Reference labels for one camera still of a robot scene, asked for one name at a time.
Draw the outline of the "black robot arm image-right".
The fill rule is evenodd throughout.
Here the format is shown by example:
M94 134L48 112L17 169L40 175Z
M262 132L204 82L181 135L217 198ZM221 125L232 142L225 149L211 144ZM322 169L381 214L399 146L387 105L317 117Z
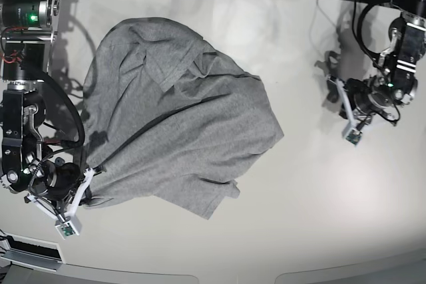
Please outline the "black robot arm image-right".
M327 81L334 86L333 95L341 99L339 115L348 121L347 130L360 134L375 115L397 125L401 115L392 115L388 108L397 110L415 97L417 63L425 56L425 0L353 0L353 3L365 3L361 12L353 13L351 31L376 73L364 80L343 80L330 74ZM400 15L389 26L389 46L374 52L363 40L363 23L373 8L382 5L399 10Z

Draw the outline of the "black robot arm image-left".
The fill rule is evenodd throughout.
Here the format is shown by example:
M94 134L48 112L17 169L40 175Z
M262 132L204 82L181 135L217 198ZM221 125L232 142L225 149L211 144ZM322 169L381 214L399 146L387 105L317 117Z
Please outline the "black robot arm image-left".
M2 171L5 185L27 191L54 210L77 196L81 170L73 163L53 161L59 152L83 146L83 123L71 99L50 76L50 60L57 38L61 0L1 0L1 80L7 83L1 98ZM47 103L39 84L51 88L70 112L77 127L73 140L45 140Z

